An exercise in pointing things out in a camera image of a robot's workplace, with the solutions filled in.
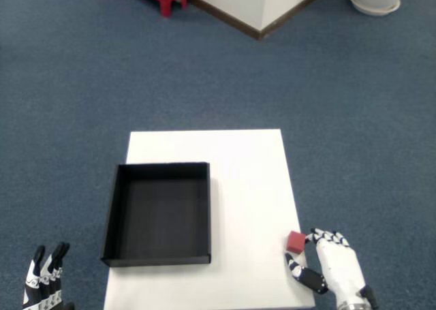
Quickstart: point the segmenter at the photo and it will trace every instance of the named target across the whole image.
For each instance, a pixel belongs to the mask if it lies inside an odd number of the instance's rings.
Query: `open box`
[[[211,262],[209,164],[119,165],[102,261],[111,267]]]

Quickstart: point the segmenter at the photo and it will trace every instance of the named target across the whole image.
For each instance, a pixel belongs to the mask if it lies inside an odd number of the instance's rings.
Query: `gray carpet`
[[[382,309],[434,309],[435,23],[435,0],[385,18],[317,0],[259,43],[194,6],[167,20],[153,0],[0,0],[2,309],[20,308],[36,246],[58,241],[65,298],[103,308],[130,131],[271,127],[302,229],[342,231]]]

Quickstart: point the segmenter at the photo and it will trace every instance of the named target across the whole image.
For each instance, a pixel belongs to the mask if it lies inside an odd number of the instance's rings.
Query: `red chair leg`
[[[171,15],[171,1],[160,1],[161,15],[163,17],[170,17]]]
[[[182,8],[186,8],[188,6],[188,3],[186,0],[181,0],[182,1]]]

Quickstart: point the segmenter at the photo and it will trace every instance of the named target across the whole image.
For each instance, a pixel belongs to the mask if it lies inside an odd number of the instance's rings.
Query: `pot base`
[[[394,4],[392,7],[389,8],[371,8],[367,7],[365,5],[362,5],[361,3],[357,2],[356,0],[351,0],[353,3],[353,6],[363,14],[370,15],[370,16],[385,16],[390,14],[391,12],[394,12],[395,10],[398,10],[401,5],[401,1],[398,0],[396,4]]]

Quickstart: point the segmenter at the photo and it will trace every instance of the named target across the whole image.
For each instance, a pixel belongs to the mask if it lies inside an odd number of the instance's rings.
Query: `robotic hand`
[[[62,259],[68,243],[59,243],[41,268],[45,247],[39,246],[30,263],[25,283],[24,310],[74,310],[74,304],[63,304],[61,290]]]
[[[343,235],[319,229],[311,231],[306,236],[306,243],[315,243],[323,275],[300,266],[290,253],[286,253],[292,276],[319,294],[331,290],[336,296],[338,310],[378,309],[372,289],[365,284],[356,252]]]

